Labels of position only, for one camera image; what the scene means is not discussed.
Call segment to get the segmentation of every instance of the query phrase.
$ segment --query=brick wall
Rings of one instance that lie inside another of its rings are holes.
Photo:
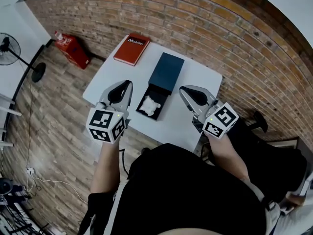
[[[300,136],[313,148],[313,50],[267,0],[26,0],[53,36],[80,37],[107,57],[130,32],[149,36],[223,75],[219,97],[266,140]]]

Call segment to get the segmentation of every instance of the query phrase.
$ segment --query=marker cube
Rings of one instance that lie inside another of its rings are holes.
[[[94,140],[115,143],[126,129],[124,117],[123,112],[91,108],[86,128]]]
[[[225,103],[206,119],[202,130],[221,139],[233,127],[238,118],[239,116],[233,108]]]

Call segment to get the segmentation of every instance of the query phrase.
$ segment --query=box lid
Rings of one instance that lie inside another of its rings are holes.
[[[162,53],[150,79],[149,84],[173,91],[185,60],[173,55]]]

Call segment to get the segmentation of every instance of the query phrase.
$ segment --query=open box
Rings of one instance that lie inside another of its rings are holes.
[[[165,52],[162,53],[156,68],[154,69],[149,79],[148,89],[146,90],[140,101],[140,104],[137,107],[137,112],[157,120],[167,97],[172,94],[184,61],[185,60],[181,58],[175,57]],[[145,111],[140,110],[140,107],[142,106],[147,96],[149,96],[155,103],[161,105],[160,108],[155,109],[154,114],[151,116],[148,116]]]

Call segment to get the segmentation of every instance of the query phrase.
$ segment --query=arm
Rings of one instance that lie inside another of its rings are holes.
[[[249,174],[245,162],[235,151],[227,135],[217,139],[204,133],[210,141],[216,164],[240,180],[248,180]]]
[[[90,192],[100,193],[117,190],[119,175],[119,139],[114,143],[103,143],[98,165],[93,175]]]
[[[297,195],[293,195],[292,193],[288,192],[286,194],[286,198],[290,202],[292,202],[298,206],[312,205],[313,204],[313,190],[308,189],[305,196],[297,196]]]

